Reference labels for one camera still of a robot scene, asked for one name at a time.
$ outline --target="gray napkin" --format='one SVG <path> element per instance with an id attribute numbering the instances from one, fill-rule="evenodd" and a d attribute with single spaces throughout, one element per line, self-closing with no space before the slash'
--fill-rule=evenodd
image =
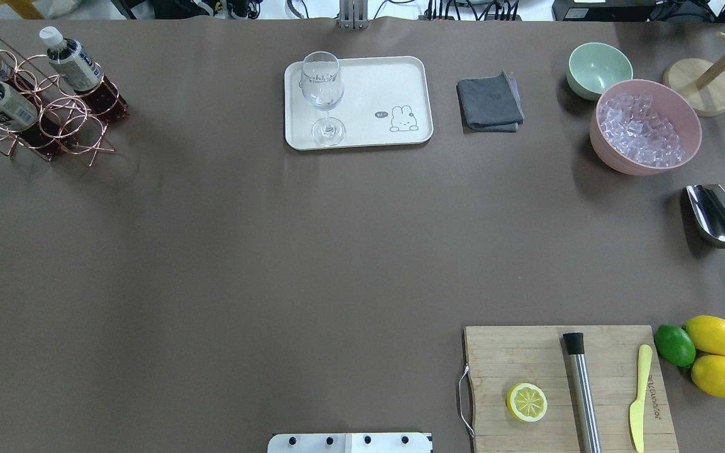
<path id="1" fill-rule="evenodd" d="M 477 132 L 516 132 L 524 121 L 516 83 L 503 71 L 497 77 L 463 79 L 458 98 L 466 125 Z"/>

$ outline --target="pink bowl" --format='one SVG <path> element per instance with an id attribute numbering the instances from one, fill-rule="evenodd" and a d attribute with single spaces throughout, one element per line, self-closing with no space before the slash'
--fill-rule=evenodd
<path id="1" fill-rule="evenodd" d="M 685 150 L 685 157 L 681 163 L 671 167 L 651 167 L 628 159 L 611 146 L 604 133 L 598 126 L 598 107 L 613 99 L 616 95 L 626 92 L 630 95 L 648 94 L 653 96 L 653 105 L 650 113 L 658 113 L 661 117 L 667 117 L 673 124 L 678 137 L 681 138 Z M 598 99 L 595 112 L 592 114 L 592 122 L 589 126 L 589 139 L 598 157 L 607 166 L 612 167 L 621 173 L 636 176 L 656 175 L 668 170 L 677 169 L 695 157 L 701 146 L 701 123 L 695 114 L 693 107 L 678 92 L 656 83 L 641 79 L 621 81 L 610 86 Z"/>

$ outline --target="scoop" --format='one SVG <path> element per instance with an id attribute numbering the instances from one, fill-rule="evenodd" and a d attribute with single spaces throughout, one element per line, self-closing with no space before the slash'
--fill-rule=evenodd
<path id="1" fill-rule="evenodd" d="M 702 238 L 717 249 L 725 249 L 725 190 L 719 184 L 687 186 Z"/>

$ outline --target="round wooden base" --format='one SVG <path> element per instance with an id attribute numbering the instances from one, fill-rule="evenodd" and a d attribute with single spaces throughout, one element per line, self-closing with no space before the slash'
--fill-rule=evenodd
<path id="1" fill-rule="evenodd" d="M 665 71 L 663 83 L 681 94 L 699 116 L 715 116 L 725 112 L 725 72 L 721 72 L 702 89 L 695 81 L 712 66 L 711 61 L 688 58 L 673 63 Z"/>

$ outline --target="cutting board handle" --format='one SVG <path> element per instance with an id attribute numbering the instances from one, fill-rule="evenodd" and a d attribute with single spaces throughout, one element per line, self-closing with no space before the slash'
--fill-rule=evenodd
<path id="1" fill-rule="evenodd" d="M 475 438 L 475 428 L 472 428 L 469 422 L 466 421 L 466 417 L 463 415 L 463 379 L 466 379 L 466 376 L 469 375 L 469 364 L 466 364 L 466 366 L 463 367 L 463 375 L 461 375 L 461 378 L 458 379 L 458 412 L 460 412 L 461 420 L 463 420 L 463 424 L 466 425 L 466 429 L 469 430 L 469 436 L 471 436 L 472 439 Z"/>

